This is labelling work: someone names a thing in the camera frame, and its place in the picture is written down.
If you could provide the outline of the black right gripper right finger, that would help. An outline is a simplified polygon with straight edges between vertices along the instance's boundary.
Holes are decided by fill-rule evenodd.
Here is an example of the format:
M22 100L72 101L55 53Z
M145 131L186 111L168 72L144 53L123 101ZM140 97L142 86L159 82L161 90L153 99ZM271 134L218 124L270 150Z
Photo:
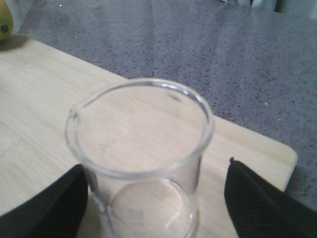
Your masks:
M240 238L315 238L317 214L230 158L224 199Z

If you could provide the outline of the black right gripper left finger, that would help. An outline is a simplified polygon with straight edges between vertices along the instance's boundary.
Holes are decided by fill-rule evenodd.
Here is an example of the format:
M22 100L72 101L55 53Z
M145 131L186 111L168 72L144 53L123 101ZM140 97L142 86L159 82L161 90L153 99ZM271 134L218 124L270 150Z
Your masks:
M81 165L25 203L1 215L2 238L75 238L88 200Z

